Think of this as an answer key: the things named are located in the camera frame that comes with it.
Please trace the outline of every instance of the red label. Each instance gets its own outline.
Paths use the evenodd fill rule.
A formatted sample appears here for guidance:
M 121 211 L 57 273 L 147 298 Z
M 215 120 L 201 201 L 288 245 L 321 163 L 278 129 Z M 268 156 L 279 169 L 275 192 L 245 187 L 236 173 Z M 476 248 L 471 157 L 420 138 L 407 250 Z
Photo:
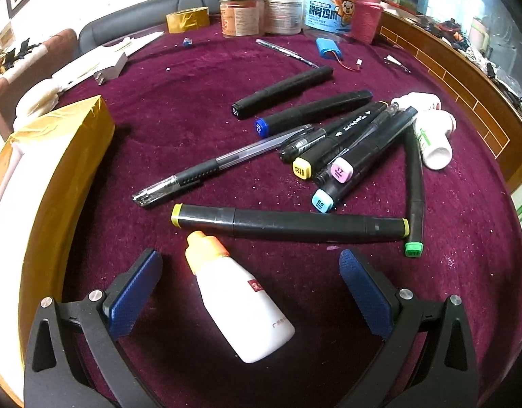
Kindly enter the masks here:
M 248 284 L 251 288 L 253 288 L 253 291 L 256 293 L 257 291 L 263 291 L 263 288 L 257 279 L 249 280 Z

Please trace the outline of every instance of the pink marker cap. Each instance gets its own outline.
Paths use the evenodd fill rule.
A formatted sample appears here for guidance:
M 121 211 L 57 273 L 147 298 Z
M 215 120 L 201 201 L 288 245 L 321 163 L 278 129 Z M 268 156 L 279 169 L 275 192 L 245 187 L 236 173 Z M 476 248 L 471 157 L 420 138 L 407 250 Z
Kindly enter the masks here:
M 339 183 L 345 183 L 352 177 L 353 167 L 344 158 L 336 158 L 331 166 L 331 175 Z

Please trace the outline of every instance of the blue gripper pad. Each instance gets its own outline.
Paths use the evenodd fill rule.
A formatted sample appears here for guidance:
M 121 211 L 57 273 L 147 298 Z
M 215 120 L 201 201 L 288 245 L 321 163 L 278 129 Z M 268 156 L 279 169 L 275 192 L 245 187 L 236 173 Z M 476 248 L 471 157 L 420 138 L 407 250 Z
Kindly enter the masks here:
M 161 255 L 153 249 L 146 249 L 132 267 L 116 277 L 108 287 L 102 311 L 113 340 L 129 335 L 161 274 Z
M 340 275 L 352 293 L 366 324 L 373 335 L 385 339 L 393 331 L 393 311 L 390 303 L 365 268 L 350 250 L 339 259 Z
M 342 52 L 332 39 L 319 37 L 316 39 L 316 46 L 320 53 L 320 57 L 331 58 L 335 60 L 336 58 L 334 54 L 331 53 L 331 51 L 333 51 L 336 55 L 338 55 L 338 58 L 342 59 Z

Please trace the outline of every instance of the orange container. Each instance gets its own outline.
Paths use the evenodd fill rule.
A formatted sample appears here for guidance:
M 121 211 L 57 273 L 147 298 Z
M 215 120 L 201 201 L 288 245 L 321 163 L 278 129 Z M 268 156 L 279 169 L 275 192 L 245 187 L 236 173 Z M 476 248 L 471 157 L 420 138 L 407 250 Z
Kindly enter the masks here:
M 264 35 L 265 0 L 219 0 L 223 36 Z

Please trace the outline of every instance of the metal screw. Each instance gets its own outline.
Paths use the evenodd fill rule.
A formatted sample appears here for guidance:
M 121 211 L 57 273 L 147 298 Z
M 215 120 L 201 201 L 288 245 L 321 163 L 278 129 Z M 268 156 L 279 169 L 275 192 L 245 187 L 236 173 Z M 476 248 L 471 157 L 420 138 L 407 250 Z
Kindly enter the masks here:
M 45 297 L 44 299 L 41 300 L 40 302 L 40 305 L 42 308 L 47 308 L 49 307 L 51 304 L 53 303 L 53 299 L 50 298 L 50 297 Z
M 454 305 L 461 305 L 461 298 L 457 294 L 452 294 L 450 302 Z
M 97 302 L 100 298 L 102 298 L 102 291 L 100 290 L 93 290 L 89 293 L 89 301 L 91 302 Z
M 403 299 L 406 299 L 409 301 L 414 297 L 414 293 L 412 293 L 408 288 L 403 288 L 399 291 L 399 296 L 401 296 Z

